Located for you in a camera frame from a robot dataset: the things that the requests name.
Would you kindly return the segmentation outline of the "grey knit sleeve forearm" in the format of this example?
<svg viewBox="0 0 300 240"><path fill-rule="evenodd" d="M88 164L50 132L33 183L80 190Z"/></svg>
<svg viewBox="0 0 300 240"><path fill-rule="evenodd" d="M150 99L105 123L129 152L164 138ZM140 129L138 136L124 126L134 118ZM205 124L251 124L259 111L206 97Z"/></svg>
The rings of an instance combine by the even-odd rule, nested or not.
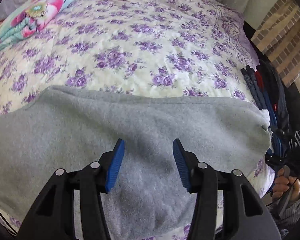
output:
<svg viewBox="0 0 300 240"><path fill-rule="evenodd" d="M272 214L279 229L289 229L293 227L300 218L300 196L298 200L287 205L282 218L275 218L276 204L268 206L268 210Z"/></svg>

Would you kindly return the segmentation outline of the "person's right hand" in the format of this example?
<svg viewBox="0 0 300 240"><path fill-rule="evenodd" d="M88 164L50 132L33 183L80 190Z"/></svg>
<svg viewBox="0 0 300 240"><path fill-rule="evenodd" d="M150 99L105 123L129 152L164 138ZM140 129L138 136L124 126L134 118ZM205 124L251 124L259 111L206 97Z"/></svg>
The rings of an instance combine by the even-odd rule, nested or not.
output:
<svg viewBox="0 0 300 240"><path fill-rule="evenodd" d="M290 202L296 202L300 198L300 180L295 177L289 176L286 178L284 176L285 170L282 168L278 171L277 178L275 179L273 187L272 200L276 201L279 199L286 191L292 186L292 195L290 197Z"/></svg>

